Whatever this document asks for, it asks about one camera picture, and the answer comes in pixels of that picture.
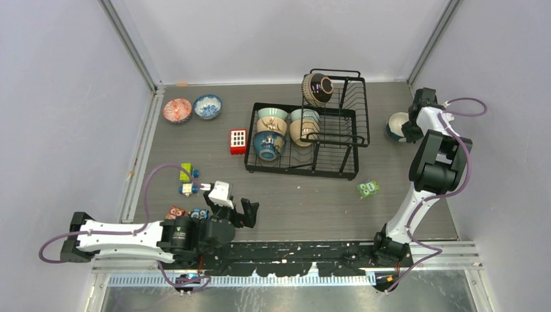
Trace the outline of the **teal white dotted bowl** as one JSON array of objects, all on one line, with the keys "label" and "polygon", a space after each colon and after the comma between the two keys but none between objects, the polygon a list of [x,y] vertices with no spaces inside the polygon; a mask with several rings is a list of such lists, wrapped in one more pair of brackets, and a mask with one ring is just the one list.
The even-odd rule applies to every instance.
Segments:
[{"label": "teal white dotted bowl", "polygon": [[392,114],[386,123],[387,136],[395,142],[406,142],[406,137],[402,131],[402,125],[409,121],[409,115],[406,112],[396,112]]}]

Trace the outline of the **black wire dish rack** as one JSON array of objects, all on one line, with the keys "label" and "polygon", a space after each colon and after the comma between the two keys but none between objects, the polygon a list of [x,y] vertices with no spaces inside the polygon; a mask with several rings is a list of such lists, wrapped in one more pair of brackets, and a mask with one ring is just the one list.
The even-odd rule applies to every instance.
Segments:
[{"label": "black wire dish rack", "polygon": [[[302,98],[298,105],[255,103],[251,112],[248,147],[244,156],[247,171],[351,181],[359,172],[359,148],[370,143],[365,79],[357,70],[315,68],[311,74],[325,75],[333,83],[331,99],[316,107]],[[261,156],[261,110],[287,112],[287,123],[298,119],[299,136],[286,133],[285,147],[274,158]]]}]

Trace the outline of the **white blue floral bowl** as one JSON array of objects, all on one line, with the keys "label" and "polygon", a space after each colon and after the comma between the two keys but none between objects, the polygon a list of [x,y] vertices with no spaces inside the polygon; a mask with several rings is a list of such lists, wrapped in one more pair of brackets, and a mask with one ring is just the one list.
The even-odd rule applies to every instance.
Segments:
[{"label": "white blue floral bowl", "polygon": [[205,94],[197,98],[192,105],[193,112],[203,120],[215,119],[222,110],[222,100],[214,94]]}]

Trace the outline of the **brown striped bowl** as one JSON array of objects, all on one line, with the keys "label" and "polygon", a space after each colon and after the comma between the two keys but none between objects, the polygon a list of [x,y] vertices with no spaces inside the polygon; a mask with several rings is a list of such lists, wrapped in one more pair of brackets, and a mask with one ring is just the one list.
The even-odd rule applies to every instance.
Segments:
[{"label": "brown striped bowl", "polygon": [[301,83],[302,96],[307,105],[320,107],[333,95],[333,81],[322,73],[309,73]]}]

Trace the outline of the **blue zigzag pattern bowl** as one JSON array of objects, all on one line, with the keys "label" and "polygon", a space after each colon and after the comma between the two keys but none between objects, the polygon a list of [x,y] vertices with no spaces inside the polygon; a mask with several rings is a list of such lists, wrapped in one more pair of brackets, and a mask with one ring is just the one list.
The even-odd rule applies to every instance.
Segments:
[{"label": "blue zigzag pattern bowl", "polygon": [[185,98],[172,99],[165,104],[162,114],[172,124],[184,124],[192,117],[192,104]]}]

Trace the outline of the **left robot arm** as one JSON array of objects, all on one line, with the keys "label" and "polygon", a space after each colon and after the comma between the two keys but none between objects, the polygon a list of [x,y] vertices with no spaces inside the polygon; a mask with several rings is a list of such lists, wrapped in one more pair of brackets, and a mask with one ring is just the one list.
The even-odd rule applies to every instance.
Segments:
[{"label": "left robot arm", "polygon": [[177,263],[194,268],[200,259],[230,244],[238,228],[254,228],[259,203],[241,199],[243,211],[235,209],[232,195],[203,195],[212,212],[206,218],[178,216],[148,224],[108,224],[76,212],[63,242],[63,263],[87,263],[95,257],[138,258]]}]

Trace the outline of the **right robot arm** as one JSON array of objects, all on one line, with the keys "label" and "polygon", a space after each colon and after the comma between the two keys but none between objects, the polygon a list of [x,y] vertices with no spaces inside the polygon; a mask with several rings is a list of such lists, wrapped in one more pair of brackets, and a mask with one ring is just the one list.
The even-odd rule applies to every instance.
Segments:
[{"label": "right robot arm", "polygon": [[374,237],[371,258],[376,265],[387,267],[402,261],[429,208],[460,190],[473,142],[453,129],[453,119],[453,114],[438,103],[434,89],[416,90],[400,130],[406,142],[420,145],[410,165],[407,196]]}]

